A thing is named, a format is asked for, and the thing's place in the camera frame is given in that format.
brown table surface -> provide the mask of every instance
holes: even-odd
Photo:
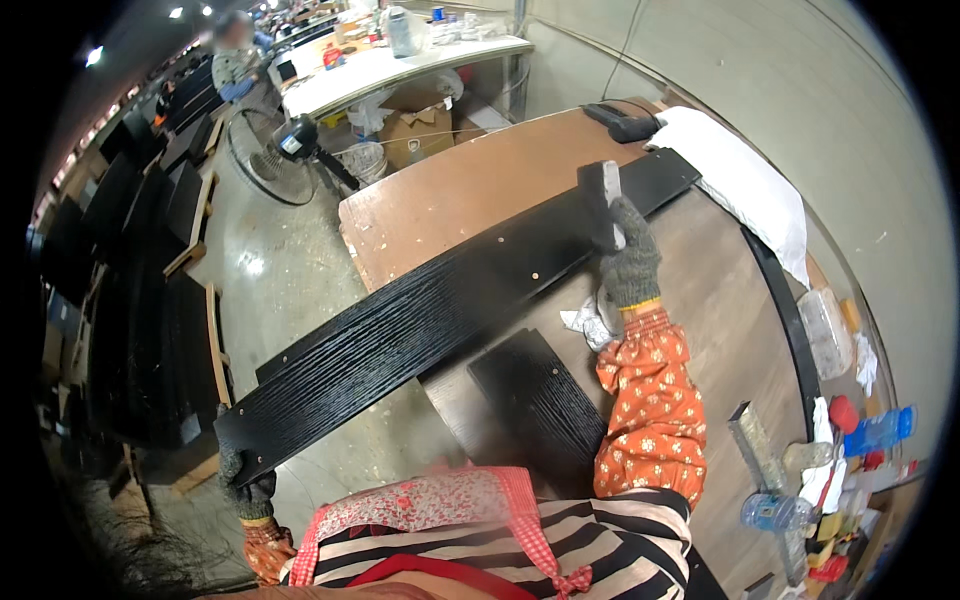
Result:
[[[617,144],[579,108],[559,112],[454,146],[360,190],[340,203],[340,232],[372,292],[574,187],[577,167],[623,165],[644,154],[642,141]]]
[[[361,190],[340,203],[341,232],[373,291],[573,187],[577,167],[601,159],[624,164],[642,154],[642,143],[616,144],[578,109],[550,115],[456,146]],[[730,597],[767,572],[776,574],[776,596],[786,582],[774,537],[739,524],[740,506],[756,487],[726,421],[750,400],[775,453],[804,440],[800,391],[780,316],[740,225],[699,189],[658,211],[651,228],[663,254],[663,304],[686,330],[687,366],[707,418],[708,473],[690,523],[693,542]],[[612,397],[596,381],[594,355],[582,334],[563,328],[559,315],[579,308],[597,285],[595,265],[585,268],[531,303],[483,348],[420,380],[475,461],[506,464],[518,448],[467,364],[520,328],[536,328],[609,417]]]

striped shirt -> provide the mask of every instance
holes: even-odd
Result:
[[[562,574],[589,564],[593,577],[578,598],[682,598],[689,575],[690,508],[671,490],[637,489],[604,499],[539,504],[540,525]],[[393,556],[413,554],[483,569],[552,598],[553,584],[499,524],[441,527],[375,536],[370,528],[346,531],[320,545],[314,585],[343,588]],[[286,584],[289,561],[280,571]]]

knit work glove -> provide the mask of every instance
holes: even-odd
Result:
[[[623,229],[626,246],[601,259],[600,276],[620,310],[637,308],[660,297],[657,285],[660,251],[646,220],[629,200],[622,196],[615,198],[610,214],[613,222]]]
[[[223,411],[218,407],[218,415]],[[233,485],[233,479],[243,468],[243,456],[236,448],[220,440],[220,470],[217,487],[227,504],[241,520],[252,521],[274,515],[270,498],[276,491],[276,471],[270,471],[246,486]]]

white wall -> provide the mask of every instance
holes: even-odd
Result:
[[[536,19],[616,52],[636,1],[527,4],[538,45],[528,116],[598,100],[612,59]],[[842,0],[643,0],[627,55],[723,116],[803,194],[874,312],[899,404],[920,407],[904,453],[927,456],[954,365],[947,196],[904,77],[869,25]],[[610,95],[655,89],[620,71]]]

cardboard box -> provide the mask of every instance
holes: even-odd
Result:
[[[393,168],[409,166],[418,143],[422,156],[453,148],[450,102],[442,93],[420,88],[413,82],[398,89],[380,106],[396,111],[387,117],[380,131],[381,142],[398,140],[383,145],[387,162]]]

